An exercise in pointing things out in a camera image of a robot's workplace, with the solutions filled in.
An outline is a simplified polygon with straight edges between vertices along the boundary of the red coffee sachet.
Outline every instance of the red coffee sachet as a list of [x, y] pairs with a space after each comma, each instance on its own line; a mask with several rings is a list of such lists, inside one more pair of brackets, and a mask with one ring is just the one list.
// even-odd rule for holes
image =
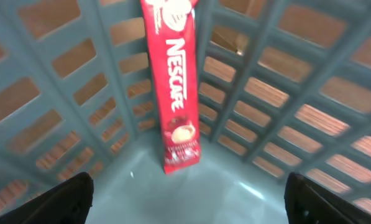
[[195, 12], [198, 0], [141, 0], [165, 145], [164, 170], [199, 162]]

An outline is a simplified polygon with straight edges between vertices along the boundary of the gray basket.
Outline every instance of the gray basket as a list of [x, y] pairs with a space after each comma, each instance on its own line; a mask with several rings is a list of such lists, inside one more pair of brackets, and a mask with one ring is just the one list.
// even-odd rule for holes
[[[371, 212], [371, 0], [245, 2], [196, 10], [204, 148]], [[156, 134], [144, 36], [136, 0], [0, 0], [0, 215]]]

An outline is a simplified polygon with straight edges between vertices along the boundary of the coffee cup image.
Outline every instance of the coffee cup image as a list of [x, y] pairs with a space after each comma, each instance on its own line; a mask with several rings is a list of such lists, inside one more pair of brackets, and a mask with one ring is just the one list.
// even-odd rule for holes
[[172, 133], [172, 141], [174, 143], [189, 141], [195, 135], [195, 131], [195, 127], [192, 124], [180, 126]]
[[195, 127], [186, 116], [178, 116], [168, 123], [165, 135], [174, 143], [182, 143], [191, 140], [195, 132]]
[[189, 0], [168, 0], [163, 5], [163, 21], [170, 29], [181, 32], [191, 10], [192, 5]]

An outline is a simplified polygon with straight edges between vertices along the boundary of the plastic basket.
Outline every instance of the plastic basket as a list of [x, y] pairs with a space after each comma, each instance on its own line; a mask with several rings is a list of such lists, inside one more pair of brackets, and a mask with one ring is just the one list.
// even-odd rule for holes
[[[196, 23], [208, 155], [371, 213], [371, 0], [201, 0]], [[0, 0], [0, 215], [158, 141], [143, 25], [135, 0]]]

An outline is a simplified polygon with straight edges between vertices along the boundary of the basket bottom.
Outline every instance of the basket bottom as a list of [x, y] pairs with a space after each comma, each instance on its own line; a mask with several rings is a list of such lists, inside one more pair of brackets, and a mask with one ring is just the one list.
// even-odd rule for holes
[[140, 137], [96, 180], [87, 223], [288, 223], [283, 186], [217, 144], [165, 175], [158, 132]]

